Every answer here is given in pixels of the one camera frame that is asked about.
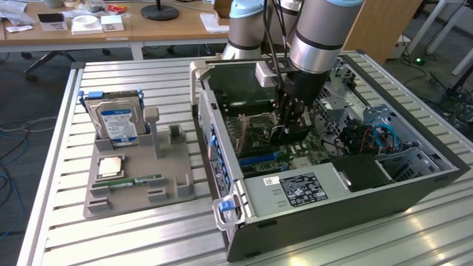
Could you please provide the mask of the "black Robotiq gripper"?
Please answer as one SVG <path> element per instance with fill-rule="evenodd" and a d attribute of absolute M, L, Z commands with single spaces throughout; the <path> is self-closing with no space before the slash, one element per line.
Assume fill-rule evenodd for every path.
<path fill-rule="evenodd" d="M 279 89 L 278 112 L 283 125 L 280 136 L 288 135 L 306 110 L 311 110 L 328 81 L 330 71 L 319 74 L 294 71 Z"/>

